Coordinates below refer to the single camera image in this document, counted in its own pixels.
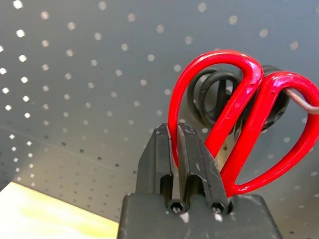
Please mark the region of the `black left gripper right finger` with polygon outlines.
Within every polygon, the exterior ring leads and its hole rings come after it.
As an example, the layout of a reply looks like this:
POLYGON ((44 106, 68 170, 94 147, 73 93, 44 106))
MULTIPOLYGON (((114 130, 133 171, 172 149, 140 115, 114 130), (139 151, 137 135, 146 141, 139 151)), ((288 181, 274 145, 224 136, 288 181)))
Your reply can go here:
POLYGON ((195 196, 203 196, 211 207, 228 206, 228 199, 217 164, 195 129, 179 123, 177 151, 180 195, 190 206, 195 196))

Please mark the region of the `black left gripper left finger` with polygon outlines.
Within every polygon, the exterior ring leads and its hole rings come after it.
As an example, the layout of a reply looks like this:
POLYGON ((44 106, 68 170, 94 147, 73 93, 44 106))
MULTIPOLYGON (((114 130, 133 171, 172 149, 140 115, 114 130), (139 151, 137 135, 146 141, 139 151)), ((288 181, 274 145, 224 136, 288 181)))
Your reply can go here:
POLYGON ((156 127, 139 159, 136 193, 172 198, 173 158, 167 124, 156 127))

